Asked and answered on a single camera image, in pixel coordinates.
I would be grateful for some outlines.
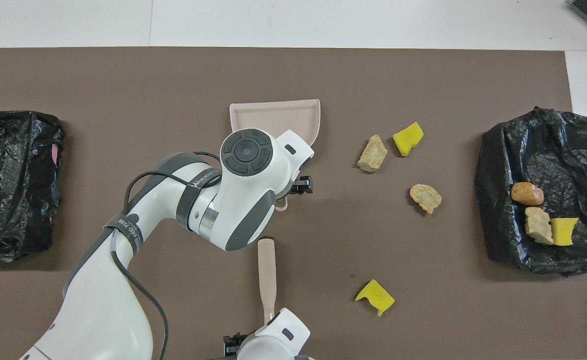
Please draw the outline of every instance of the white robotic arm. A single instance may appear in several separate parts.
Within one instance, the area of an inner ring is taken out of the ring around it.
[[[220,148],[222,172],[195,153],[166,157],[76,264],[63,287],[60,312],[20,360],[150,360],[149,322],[117,263],[126,269],[167,218],[225,251],[247,246],[313,156],[291,130],[274,138],[243,129]],[[308,337],[305,325],[283,309],[243,342],[238,359],[293,360]]]

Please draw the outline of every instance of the gray strap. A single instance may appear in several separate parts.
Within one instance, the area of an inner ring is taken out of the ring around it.
[[[202,191],[203,187],[211,182],[211,180],[214,180],[221,175],[222,173],[220,171],[214,168],[208,168],[197,174],[189,184],[184,187],[182,196],[180,196],[180,201],[178,201],[177,208],[175,208],[175,220],[183,228],[193,231],[189,228],[189,214],[191,213],[191,208],[194,207],[194,203],[200,195],[200,191]]]
[[[104,225],[106,229],[116,229],[124,235],[129,243],[131,244],[131,248],[133,249],[133,255],[138,253],[138,250],[143,246],[143,233],[140,231],[138,225],[136,225],[136,221],[138,221],[138,216],[135,214],[130,215],[130,217],[125,216],[124,214],[115,214],[113,217]]]

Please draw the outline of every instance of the brown table surface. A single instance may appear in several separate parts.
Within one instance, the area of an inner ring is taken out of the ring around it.
[[[120,210],[133,177],[179,151],[217,153],[231,103],[318,98],[314,194],[290,196],[275,238],[277,308],[322,359],[587,358],[587,275],[537,275],[487,259],[474,174],[481,134],[547,107],[570,111],[562,52],[327,48],[0,48],[0,110],[58,116],[67,131],[54,246],[0,263],[0,359],[51,324],[72,266]],[[392,134],[420,123],[406,158]],[[367,139],[389,153],[356,167]],[[408,189],[442,205],[426,216]],[[165,358],[221,356],[262,323],[257,249],[226,253],[163,221],[131,262],[163,305]],[[354,302],[371,279],[396,303]],[[159,315],[138,297],[159,351]]]

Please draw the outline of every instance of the black plastic bag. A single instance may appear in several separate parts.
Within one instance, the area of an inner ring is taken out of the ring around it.
[[[541,208],[554,218],[579,218],[573,245],[536,243],[525,233],[525,205],[511,186],[530,182],[544,191]],[[536,273],[587,272],[587,117],[536,107],[499,123],[482,137],[476,196],[492,260]]]
[[[55,116],[0,111],[0,259],[52,245],[65,132]]]

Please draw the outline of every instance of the yellow sponge piece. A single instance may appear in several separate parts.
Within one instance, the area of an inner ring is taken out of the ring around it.
[[[389,309],[394,301],[396,301],[376,280],[369,281],[369,283],[358,292],[354,301],[359,301],[364,297],[369,300],[371,306],[378,309],[378,316],[381,316],[385,310]]]
[[[410,154],[410,151],[418,145],[420,139],[425,135],[420,129],[420,125],[417,122],[409,125],[407,129],[403,129],[400,132],[396,132],[393,135],[393,141],[396,143],[400,154],[406,157]]]
[[[551,237],[553,244],[557,246],[573,245],[573,228],[578,218],[553,218],[551,219]]]

